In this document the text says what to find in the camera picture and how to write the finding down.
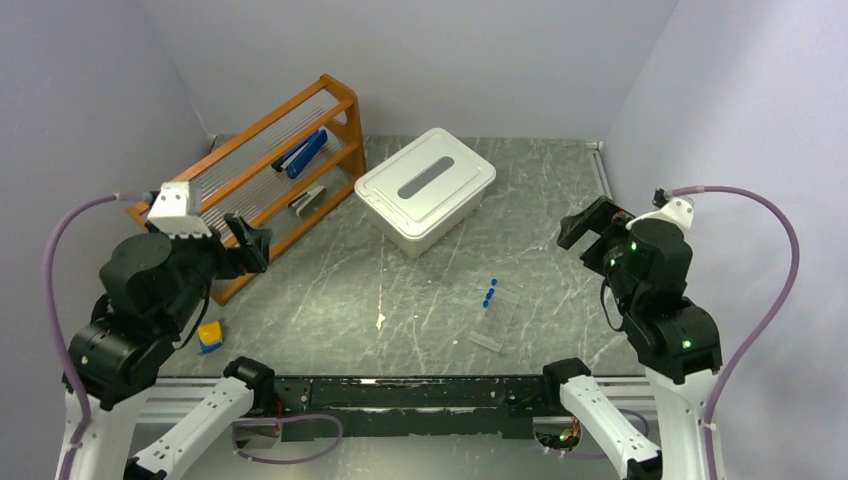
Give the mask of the beige plastic bin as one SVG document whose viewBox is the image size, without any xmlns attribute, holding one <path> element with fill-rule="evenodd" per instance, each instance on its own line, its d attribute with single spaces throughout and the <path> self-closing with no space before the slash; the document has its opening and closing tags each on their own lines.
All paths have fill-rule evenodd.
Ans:
<svg viewBox="0 0 848 480">
<path fill-rule="evenodd" d="M 479 206 L 493 182 L 434 180 L 404 199 L 397 188 L 381 190 L 360 179 L 355 194 L 367 219 L 408 257 L 418 258 Z"/>
</svg>

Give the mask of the white bin lid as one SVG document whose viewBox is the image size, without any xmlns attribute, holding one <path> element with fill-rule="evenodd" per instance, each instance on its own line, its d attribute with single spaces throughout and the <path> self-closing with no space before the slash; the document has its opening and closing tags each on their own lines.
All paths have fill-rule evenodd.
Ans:
<svg viewBox="0 0 848 480">
<path fill-rule="evenodd" d="M 491 163 L 448 131 L 432 128 L 358 180 L 373 182 L 381 190 L 397 188 L 407 199 L 434 180 L 465 183 L 483 178 L 496 179 Z"/>
</svg>

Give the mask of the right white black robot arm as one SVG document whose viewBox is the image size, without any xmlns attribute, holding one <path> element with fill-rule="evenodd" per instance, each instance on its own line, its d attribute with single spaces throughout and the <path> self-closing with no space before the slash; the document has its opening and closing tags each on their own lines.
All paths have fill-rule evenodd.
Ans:
<svg viewBox="0 0 848 480">
<path fill-rule="evenodd" d="M 635 216 L 601 196 L 561 220 L 557 244 L 570 249 L 587 232 L 597 234 L 580 259 L 612 294 L 652 389 L 661 442 L 641 434 L 578 359 L 546 365 L 539 398 L 548 412 L 575 419 L 622 479 L 711 479 L 718 468 L 708 459 L 715 448 L 706 403 L 723 360 L 714 319 L 685 295 L 694 207 L 664 196 L 655 206 Z"/>
</svg>

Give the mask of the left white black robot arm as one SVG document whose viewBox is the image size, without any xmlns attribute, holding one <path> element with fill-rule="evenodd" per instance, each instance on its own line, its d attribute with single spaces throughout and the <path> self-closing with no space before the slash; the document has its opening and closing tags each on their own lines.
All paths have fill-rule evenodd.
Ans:
<svg viewBox="0 0 848 480">
<path fill-rule="evenodd" d="M 121 242 L 101 268 L 104 294 L 68 348 L 67 424 L 60 479 L 178 479 L 213 441 L 246 414 L 276 414 L 273 370 L 252 359 L 230 362 L 212 391 L 166 434 L 137 453 L 134 426 L 159 370 L 216 280 L 262 273 L 272 234 L 237 215 L 218 232 L 169 236 L 151 227 Z"/>
</svg>

